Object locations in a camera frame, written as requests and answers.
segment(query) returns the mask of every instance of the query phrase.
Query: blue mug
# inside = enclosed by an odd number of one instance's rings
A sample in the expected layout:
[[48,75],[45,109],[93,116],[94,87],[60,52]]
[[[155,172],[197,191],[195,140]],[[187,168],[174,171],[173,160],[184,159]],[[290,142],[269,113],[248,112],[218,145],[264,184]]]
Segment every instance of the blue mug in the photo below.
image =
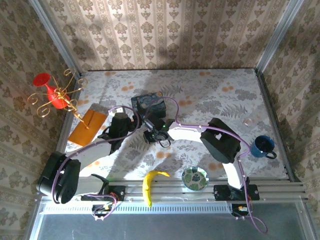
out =
[[251,145],[251,154],[256,158],[266,157],[268,159],[275,159],[277,154],[273,151],[275,149],[274,141],[268,136],[258,136]]

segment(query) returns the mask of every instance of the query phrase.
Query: floral table mat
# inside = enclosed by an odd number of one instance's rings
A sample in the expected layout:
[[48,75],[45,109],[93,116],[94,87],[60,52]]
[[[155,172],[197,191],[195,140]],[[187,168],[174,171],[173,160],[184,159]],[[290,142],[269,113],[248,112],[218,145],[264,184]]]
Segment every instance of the floral table mat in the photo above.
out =
[[[92,71],[84,77],[89,84],[79,98],[78,111],[82,116],[90,108],[107,114],[108,109],[116,105],[131,107],[132,97],[160,91],[178,101],[178,119],[183,123],[206,124],[214,117],[225,122],[249,144],[259,135],[271,137],[278,157],[255,158],[249,154],[242,161],[245,172],[257,178],[287,178],[253,69]],[[165,105],[166,118],[173,119],[176,114],[174,102],[166,99]],[[247,130],[242,123],[243,117],[257,113],[257,110],[258,124]],[[110,125],[111,119],[111,116],[107,118],[97,136]],[[78,123],[79,120],[74,118],[70,133]],[[179,140],[163,148],[158,143],[145,143],[145,130],[140,128],[124,140],[119,151],[88,165],[82,173],[137,180],[151,170],[158,170],[180,178],[186,167],[199,166],[208,172],[210,178],[226,177],[222,164],[203,144]],[[80,146],[68,141],[66,152],[78,148]]]

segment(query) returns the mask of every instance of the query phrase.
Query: green patterned bowl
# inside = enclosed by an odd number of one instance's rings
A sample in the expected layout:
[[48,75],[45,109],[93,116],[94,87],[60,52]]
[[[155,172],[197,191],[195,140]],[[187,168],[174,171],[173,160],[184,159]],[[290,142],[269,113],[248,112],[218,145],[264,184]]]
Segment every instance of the green patterned bowl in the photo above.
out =
[[187,167],[182,173],[183,184],[192,191],[201,191],[209,184],[209,176],[198,166]]

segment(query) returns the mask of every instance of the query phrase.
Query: wall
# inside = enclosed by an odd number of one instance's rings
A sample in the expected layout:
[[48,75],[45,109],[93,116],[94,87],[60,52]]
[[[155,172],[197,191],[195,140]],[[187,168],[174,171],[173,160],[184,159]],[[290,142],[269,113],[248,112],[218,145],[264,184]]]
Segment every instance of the wall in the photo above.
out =
[[44,90],[33,87],[36,74],[52,73],[62,84],[67,66],[27,0],[0,1],[0,29],[0,239],[21,239],[65,118],[55,109],[38,117],[39,105],[27,98]]
[[254,68],[289,0],[44,0],[81,71]]
[[320,225],[320,1],[305,0],[264,71],[296,176]]

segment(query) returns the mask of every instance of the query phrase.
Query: yellow banana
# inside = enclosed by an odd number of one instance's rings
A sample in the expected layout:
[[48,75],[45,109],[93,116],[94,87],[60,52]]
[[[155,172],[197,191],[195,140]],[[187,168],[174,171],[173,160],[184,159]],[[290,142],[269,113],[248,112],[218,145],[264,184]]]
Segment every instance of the yellow banana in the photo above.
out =
[[148,205],[148,207],[152,206],[152,201],[151,201],[151,193],[150,193],[150,185],[152,182],[152,179],[154,178],[155,175],[162,174],[166,177],[170,177],[170,175],[165,172],[165,171],[150,171],[147,173],[147,175],[143,179],[142,183],[142,195],[144,202]]

